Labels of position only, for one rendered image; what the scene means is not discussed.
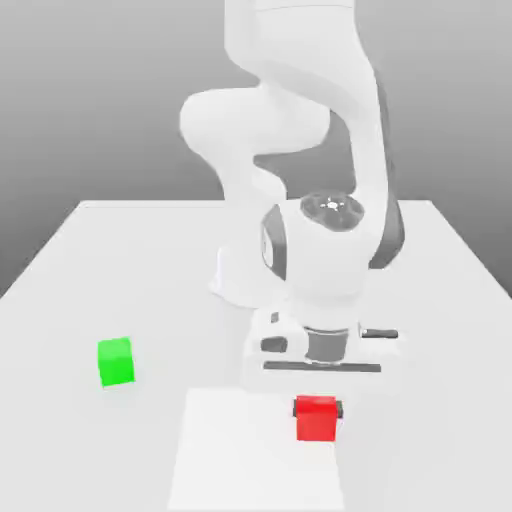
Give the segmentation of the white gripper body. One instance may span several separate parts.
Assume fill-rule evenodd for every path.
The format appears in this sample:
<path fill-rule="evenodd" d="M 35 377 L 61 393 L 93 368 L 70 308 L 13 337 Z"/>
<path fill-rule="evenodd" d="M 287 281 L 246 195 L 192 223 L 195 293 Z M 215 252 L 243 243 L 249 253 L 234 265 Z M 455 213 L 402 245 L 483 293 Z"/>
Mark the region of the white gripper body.
<path fill-rule="evenodd" d="M 305 360 L 243 358 L 243 387 L 256 393 L 388 393 L 400 383 L 400 357 L 323 364 Z"/>

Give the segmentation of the small red cube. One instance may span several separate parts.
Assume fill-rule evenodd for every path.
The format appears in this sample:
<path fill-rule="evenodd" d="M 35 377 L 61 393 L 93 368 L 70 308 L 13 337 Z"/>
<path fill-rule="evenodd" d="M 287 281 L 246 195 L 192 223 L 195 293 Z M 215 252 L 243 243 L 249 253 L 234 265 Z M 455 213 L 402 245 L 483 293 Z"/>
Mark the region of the small red cube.
<path fill-rule="evenodd" d="M 299 441 L 334 442 L 336 399 L 331 396 L 297 397 L 296 436 Z"/>

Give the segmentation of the small green cube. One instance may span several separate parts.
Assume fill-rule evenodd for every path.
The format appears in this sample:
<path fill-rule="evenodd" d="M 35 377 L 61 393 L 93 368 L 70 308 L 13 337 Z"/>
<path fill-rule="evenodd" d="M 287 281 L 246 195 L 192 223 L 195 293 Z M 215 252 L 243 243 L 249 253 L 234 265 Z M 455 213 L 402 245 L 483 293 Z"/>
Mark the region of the small green cube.
<path fill-rule="evenodd" d="M 132 345 L 129 337 L 99 341 L 97 361 L 103 387 L 135 381 Z"/>

